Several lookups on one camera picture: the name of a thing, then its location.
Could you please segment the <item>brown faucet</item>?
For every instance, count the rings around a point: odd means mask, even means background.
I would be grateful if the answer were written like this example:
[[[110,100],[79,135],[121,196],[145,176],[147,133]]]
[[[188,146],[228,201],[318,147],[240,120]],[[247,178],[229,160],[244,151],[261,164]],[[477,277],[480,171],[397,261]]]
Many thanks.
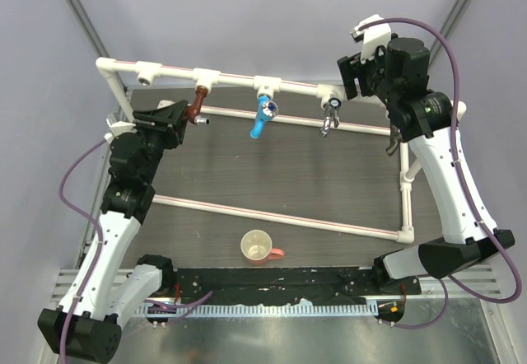
[[[208,89],[204,86],[197,86],[195,90],[195,99],[191,105],[188,105],[185,110],[185,117],[194,125],[209,124],[210,120],[203,117],[200,112],[203,102],[208,95]]]

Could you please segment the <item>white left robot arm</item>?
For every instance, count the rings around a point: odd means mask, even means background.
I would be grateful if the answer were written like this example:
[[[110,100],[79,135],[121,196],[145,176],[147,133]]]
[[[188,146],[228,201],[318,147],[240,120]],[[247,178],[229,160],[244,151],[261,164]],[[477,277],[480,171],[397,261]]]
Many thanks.
[[[169,296],[175,287],[170,259],[142,257],[119,287],[114,280],[139,232],[156,191],[152,182],[166,150],[184,140],[186,100],[162,101],[154,110],[133,112],[133,121],[110,120],[104,143],[110,151],[110,182],[100,215],[88,215],[96,229],[77,276],[56,309],[44,309],[38,328],[60,362],[70,357],[108,363],[125,325],[151,295]]]

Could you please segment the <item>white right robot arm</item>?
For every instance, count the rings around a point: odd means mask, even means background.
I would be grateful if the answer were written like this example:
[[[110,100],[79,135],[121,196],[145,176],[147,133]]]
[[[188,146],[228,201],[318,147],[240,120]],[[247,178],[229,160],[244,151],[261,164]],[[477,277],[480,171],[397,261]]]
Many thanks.
[[[373,287],[389,294],[402,278],[428,274],[442,279],[515,244],[512,231],[500,229],[483,204],[459,143],[452,133],[448,96],[428,87],[430,52],[421,40],[394,37],[372,56],[337,61],[348,99],[376,96],[390,123],[420,163],[441,219],[442,236],[375,259]]]

